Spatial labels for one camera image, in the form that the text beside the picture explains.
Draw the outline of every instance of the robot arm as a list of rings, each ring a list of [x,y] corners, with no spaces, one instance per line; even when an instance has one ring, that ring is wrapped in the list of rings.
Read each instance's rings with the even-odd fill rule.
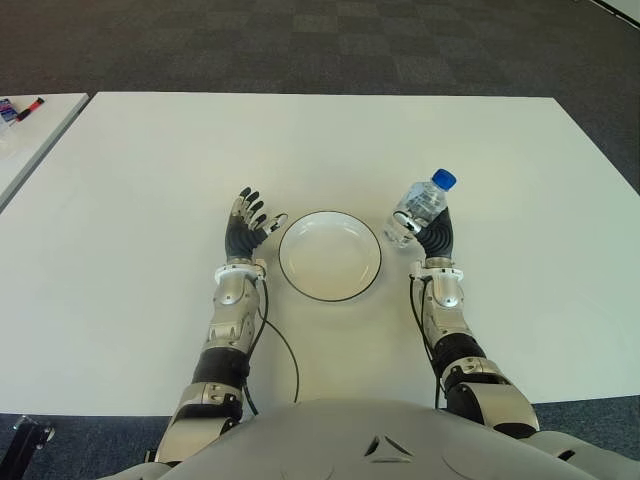
[[[412,231],[426,253],[412,265],[411,278],[423,282],[420,324],[447,410],[515,438],[539,430],[526,397],[487,359],[464,320],[462,271],[453,267],[453,228],[445,209],[427,227],[404,212],[395,218]]]
[[[233,428],[242,417],[242,387],[249,375],[254,318],[260,305],[256,284],[266,270],[252,260],[253,250],[287,220],[254,215],[263,202],[253,203],[258,192],[243,190],[229,216],[225,238],[226,265],[215,273],[218,283],[206,341],[191,384],[162,437],[156,462],[181,462]]]

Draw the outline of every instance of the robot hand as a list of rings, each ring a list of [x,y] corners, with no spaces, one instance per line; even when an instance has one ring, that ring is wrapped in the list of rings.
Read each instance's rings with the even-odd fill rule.
[[[409,230],[424,248],[427,258],[451,258],[453,251],[453,227],[449,208],[445,208],[427,225],[422,218],[413,218],[407,212],[397,211],[393,217]]]
[[[253,251],[287,221],[285,213],[276,215],[266,223],[267,216],[264,214],[253,220],[264,205],[262,200],[253,203],[259,195],[257,191],[251,193],[251,188],[247,187],[233,202],[224,242],[228,263],[232,263],[234,259],[250,261]]]

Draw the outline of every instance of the pen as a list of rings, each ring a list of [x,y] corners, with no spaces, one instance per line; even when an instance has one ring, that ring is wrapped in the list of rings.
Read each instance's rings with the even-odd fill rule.
[[[18,114],[18,116],[16,117],[16,122],[21,122],[22,120],[27,118],[29,115],[31,115],[31,112],[36,110],[43,103],[44,103],[44,98],[38,97],[38,99],[35,102],[33,102],[31,105],[29,105],[27,108],[25,108],[23,111],[21,111]]]

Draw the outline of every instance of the water bottle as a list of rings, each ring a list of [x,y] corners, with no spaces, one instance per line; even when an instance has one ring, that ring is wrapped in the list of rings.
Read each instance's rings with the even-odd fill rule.
[[[456,177],[441,168],[433,174],[431,181],[417,182],[411,185],[393,212],[401,210],[416,219],[420,225],[426,227],[440,212],[447,208],[445,193],[455,183]],[[393,218],[393,212],[384,227],[384,234],[395,246],[404,248],[409,245],[414,236],[404,225]]]

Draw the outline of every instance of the black cable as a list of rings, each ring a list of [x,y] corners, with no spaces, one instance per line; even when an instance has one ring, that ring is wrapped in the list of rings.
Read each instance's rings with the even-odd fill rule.
[[[273,323],[271,323],[269,320],[265,320],[265,322],[267,322],[267,325],[273,328],[273,331],[280,336],[280,338],[284,342],[284,345],[287,347],[287,350],[289,350],[289,354],[291,355],[291,360],[293,360],[293,366],[296,369],[296,393],[293,396],[293,403],[297,403],[298,394],[300,393],[300,369],[298,368],[298,360],[296,359],[296,356],[293,353],[293,349],[291,348],[291,345],[289,345],[289,342],[287,342],[287,339],[284,338],[284,335],[282,334],[282,332],[278,330],[276,326]]]
[[[267,317],[269,316],[269,289],[267,288],[267,282],[264,280],[262,281],[262,290],[264,291],[264,315],[262,315],[262,313],[260,313],[260,309],[258,309],[258,316],[262,319],[262,324],[258,329],[258,333],[256,333],[256,338],[253,340],[253,344],[251,344],[249,351],[247,352],[249,359],[251,359],[251,355],[253,355],[253,351],[258,344],[258,340],[260,340],[262,332],[264,332],[264,327],[267,324]]]
[[[256,408],[256,404],[253,403],[253,398],[251,398],[251,394],[249,393],[249,387],[245,383],[242,387],[242,391],[244,392],[244,396],[247,399],[247,403],[249,404],[249,408],[251,409],[251,413],[254,415],[258,415],[258,409]]]
[[[427,291],[427,281],[426,280],[422,280],[422,305],[420,308],[420,318],[418,318],[418,311],[416,309],[415,303],[414,303],[414,298],[413,298],[413,285],[415,282],[415,278],[412,276],[409,276],[409,301],[411,302],[411,311],[413,312],[413,318],[416,321],[416,324],[418,325],[418,329],[420,330],[420,335],[422,336],[422,343],[424,344],[424,349],[425,352],[427,353],[427,358],[429,359],[429,362],[431,363],[431,366],[433,367],[433,352],[431,351],[431,348],[429,347],[429,342],[427,340],[427,336],[424,333],[424,298],[425,298],[425,293]],[[436,396],[435,396],[435,408],[436,410],[439,408],[440,406],[440,391],[441,391],[441,386],[440,386],[440,378],[437,377],[436,378]]]
[[[411,303],[411,311],[413,312],[413,319],[416,321],[416,325],[418,325],[418,330],[420,330],[420,335],[422,336],[422,344],[424,345],[424,349],[427,352],[427,357],[429,358],[429,362],[432,362],[431,350],[429,349],[427,336],[424,334],[424,330],[422,329],[422,322],[418,317],[418,311],[416,310],[415,301],[413,299],[413,282],[414,281],[415,279],[409,276],[409,302]]]
[[[249,351],[247,352],[247,355],[249,356],[249,358],[251,358],[251,356],[253,355],[253,351],[255,350],[256,345],[258,344],[258,340],[260,340],[260,337],[262,337],[262,333],[264,332],[264,327],[266,325],[269,325],[273,329],[273,331],[276,332],[278,336],[282,339],[285,346],[287,347],[287,350],[289,350],[289,354],[291,355],[291,360],[293,360],[293,366],[296,370],[296,392],[293,398],[293,403],[297,403],[298,396],[300,393],[300,369],[298,367],[298,359],[293,353],[293,349],[291,348],[291,345],[289,344],[289,342],[287,341],[283,333],[273,323],[271,323],[268,320],[267,316],[269,315],[269,290],[267,289],[267,284],[264,281],[262,282],[262,288],[264,290],[264,315],[260,312],[260,310],[258,310],[258,316],[262,319],[262,324],[258,329],[256,338],[253,340],[253,344],[251,345],[251,347],[249,347]],[[256,408],[255,403],[253,403],[253,398],[251,398],[251,393],[249,392],[249,386],[246,383],[242,387],[242,391],[244,392],[244,395],[247,399],[247,403],[249,404],[251,413],[253,413],[254,415],[258,415],[259,413],[258,409]]]
[[[436,410],[440,407],[440,379],[436,380]]]

